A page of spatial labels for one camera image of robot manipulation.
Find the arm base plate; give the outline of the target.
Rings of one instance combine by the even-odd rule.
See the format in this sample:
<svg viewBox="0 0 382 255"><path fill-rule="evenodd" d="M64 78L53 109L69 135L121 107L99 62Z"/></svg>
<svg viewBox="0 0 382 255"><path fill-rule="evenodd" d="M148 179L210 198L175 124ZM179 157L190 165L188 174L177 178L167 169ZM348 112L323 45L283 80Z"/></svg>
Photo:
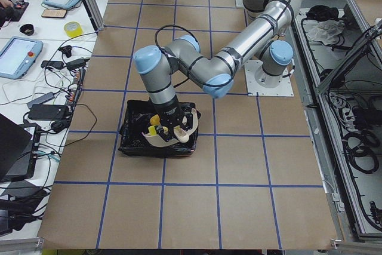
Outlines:
<svg viewBox="0 0 382 255"><path fill-rule="evenodd" d="M244 65L247 94L261 97L294 97L289 71L286 67L280 76L270 76L263 71L263 62L248 60Z"/></svg>

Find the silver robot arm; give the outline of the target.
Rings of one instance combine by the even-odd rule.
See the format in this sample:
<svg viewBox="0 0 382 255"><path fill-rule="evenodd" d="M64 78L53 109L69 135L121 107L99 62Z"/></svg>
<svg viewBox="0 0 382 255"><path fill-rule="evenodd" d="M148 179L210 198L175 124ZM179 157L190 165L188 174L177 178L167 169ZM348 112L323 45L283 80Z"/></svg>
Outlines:
<svg viewBox="0 0 382 255"><path fill-rule="evenodd" d="M252 22L208 59L201 54L198 41L189 35L161 47L150 45L137 50L133 60L150 101L159 116L153 134L145 139L155 147L185 143L198 127L196 111L185 115L176 96L171 76L182 72L213 98L224 97L231 89L237 71L252 57L262 65L257 82L273 87L282 78L294 55L292 46L276 35L294 21L301 0L242 0Z"/></svg>

